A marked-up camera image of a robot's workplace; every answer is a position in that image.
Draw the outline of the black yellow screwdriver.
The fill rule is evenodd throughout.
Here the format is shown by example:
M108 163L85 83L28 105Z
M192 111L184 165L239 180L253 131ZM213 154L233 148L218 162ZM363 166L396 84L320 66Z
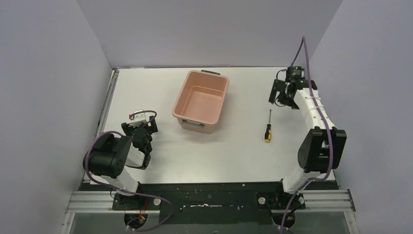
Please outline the black yellow screwdriver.
M266 125L266 130L264 133L264 140L266 143L269 143L271 141L271 114L272 114L272 110L269 110L269 118L268 118L268 123Z

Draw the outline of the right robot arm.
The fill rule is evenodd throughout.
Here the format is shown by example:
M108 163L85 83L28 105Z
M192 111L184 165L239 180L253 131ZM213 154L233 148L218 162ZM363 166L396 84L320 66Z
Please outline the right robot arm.
M307 127L298 149L298 164L282 179L284 192L293 194L312 181L326 179L339 166L347 134L330 120L315 82L304 77L302 67L290 66L283 71L285 79L275 78L268 101L300 110Z

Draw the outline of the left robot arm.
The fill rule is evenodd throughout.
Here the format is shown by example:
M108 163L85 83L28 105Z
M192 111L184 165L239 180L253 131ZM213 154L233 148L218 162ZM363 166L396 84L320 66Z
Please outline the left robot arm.
M145 170L151 160L152 134L158 132L156 113L146 117L146 111L129 116L130 121L121 124L124 133L107 131L99 135L86 152L83 168L92 180L98 176L103 183L120 195L131 209L139 209L144 196L139 192L140 182L133 179L126 168Z

